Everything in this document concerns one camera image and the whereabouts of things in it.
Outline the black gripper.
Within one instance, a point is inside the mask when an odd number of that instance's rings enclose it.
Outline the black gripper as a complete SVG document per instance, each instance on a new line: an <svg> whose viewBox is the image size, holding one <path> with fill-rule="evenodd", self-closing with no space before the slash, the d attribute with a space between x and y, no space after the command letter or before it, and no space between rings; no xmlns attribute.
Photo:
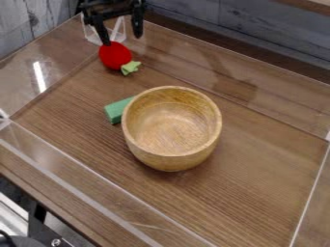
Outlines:
<svg viewBox="0 0 330 247"><path fill-rule="evenodd" d="M110 46L111 41L103 20L123 15L131 16L134 35L138 39L142 37L146 0L80 0L79 10L86 16L88 24L92 24L104 45Z"/></svg>

